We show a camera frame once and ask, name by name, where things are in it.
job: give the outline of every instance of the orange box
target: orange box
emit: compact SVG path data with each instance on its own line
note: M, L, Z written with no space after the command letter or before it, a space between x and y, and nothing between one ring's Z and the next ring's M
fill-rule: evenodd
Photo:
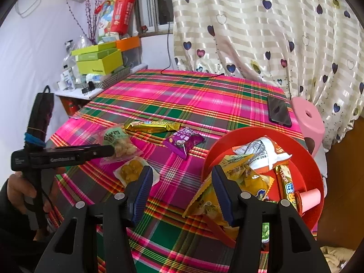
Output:
M140 38L138 36L116 41L116 48L120 49L121 51L126 51L139 46Z

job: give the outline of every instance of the black sleeve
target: black sleeve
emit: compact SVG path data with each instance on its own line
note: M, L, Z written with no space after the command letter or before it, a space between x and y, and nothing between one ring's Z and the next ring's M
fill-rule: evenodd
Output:
M0 191L0 260L5 265L12 266L15 262L18 266L33 271L47 243L33 241L36 231L30 229L27 215L10 203L7 185L8 181Z

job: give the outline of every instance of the pink stool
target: pink stool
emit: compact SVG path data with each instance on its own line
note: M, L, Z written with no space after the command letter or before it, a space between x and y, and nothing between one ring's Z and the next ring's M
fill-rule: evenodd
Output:
M300 125L303 137L312 157L315 157L325 135L324 123L316 107L309 101L296 96L291 105Z

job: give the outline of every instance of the brown floor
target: brown floor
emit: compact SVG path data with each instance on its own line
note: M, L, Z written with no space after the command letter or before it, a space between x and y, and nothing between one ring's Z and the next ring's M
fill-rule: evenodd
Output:
M364 237L364 118L326 153L328 194L318 223L320 245L356 249Z

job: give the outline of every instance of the pink cup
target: pink cup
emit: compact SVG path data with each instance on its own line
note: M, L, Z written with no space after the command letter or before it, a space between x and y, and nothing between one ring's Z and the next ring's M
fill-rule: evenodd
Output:
M321 193L318 189L309 190L307 192L295 192L297 201L297 211L303 215L309 209L318 205L321 201Z

